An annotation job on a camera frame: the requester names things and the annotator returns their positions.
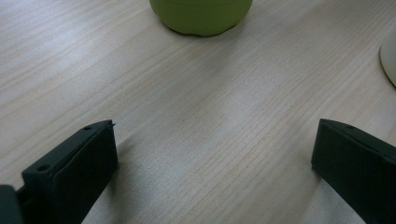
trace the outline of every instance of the green cup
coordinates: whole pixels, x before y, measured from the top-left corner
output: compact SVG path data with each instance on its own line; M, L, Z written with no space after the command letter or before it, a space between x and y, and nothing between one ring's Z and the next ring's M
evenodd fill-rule
M161 21L185 35L219 35L248 13L252 0L149 0Z

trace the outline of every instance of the black plastic part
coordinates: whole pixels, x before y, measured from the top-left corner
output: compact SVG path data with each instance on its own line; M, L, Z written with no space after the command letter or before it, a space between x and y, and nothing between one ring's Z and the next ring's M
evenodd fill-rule
M366 223L396 223L396 147L321 119L312 166Z
M8 185L0 186L0 223L23 223L17 192L15 192L14 188Z
M82 222L118 168L113 126L106 120L79 130L22 172L18 216L25 224ZM0 211L0 223L18 214Z

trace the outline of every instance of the table surface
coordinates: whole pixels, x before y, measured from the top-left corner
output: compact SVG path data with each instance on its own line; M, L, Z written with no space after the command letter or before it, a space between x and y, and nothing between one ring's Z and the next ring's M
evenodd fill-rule
M207 38L148 0L1 1L0 183L113 119L120 169L83 223L363 223L310 158L319 119L396 146L394 29L394 0L254 0Z

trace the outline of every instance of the green object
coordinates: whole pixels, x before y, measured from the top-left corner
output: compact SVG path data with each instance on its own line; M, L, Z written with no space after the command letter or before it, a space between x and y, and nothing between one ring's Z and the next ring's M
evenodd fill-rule
M149 0L162 22L185 35L219 35L248 13L252 0Z

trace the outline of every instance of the wooden table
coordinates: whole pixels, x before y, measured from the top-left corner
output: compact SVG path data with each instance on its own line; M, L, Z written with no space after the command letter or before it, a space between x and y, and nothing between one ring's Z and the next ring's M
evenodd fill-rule
M113 119L120 169L84 223L363 223L310 158L319 119L396 145L394 29L394 0L254 0L208 38L148 0L1 1L0 183Z

